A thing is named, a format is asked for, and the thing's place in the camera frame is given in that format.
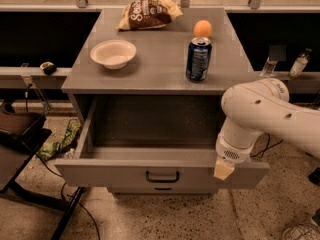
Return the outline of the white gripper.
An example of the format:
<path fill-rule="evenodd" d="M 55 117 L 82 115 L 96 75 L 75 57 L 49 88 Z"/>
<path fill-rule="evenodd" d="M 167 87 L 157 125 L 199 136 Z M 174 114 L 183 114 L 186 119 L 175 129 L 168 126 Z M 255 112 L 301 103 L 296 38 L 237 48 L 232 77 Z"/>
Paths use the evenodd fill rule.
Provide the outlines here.
<path fill-rule="evenodd" d="M 214 176 L 226 180 L 234 172 L 235 164 L 243 163 L 249 158 L 252 149 L 253 145 L 246 148 L 233 146 L 219 134 L 216 141 L 216 152 L 219 156 L 216 158 Z"/>

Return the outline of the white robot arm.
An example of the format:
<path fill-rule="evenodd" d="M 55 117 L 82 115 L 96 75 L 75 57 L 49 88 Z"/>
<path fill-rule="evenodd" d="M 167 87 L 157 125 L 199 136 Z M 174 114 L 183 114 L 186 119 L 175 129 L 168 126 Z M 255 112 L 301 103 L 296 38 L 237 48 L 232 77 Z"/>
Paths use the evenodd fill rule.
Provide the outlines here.
<path fill-rule="evenodd" d="M 286 85 L 265 78 L 235 85 L 222 96 L 225 121 L 217 136 L 214 176 L 227 179 L 245 162 L 256 140 L 269 133 L 320 157 L 320 111 L 289 102 Z"/>

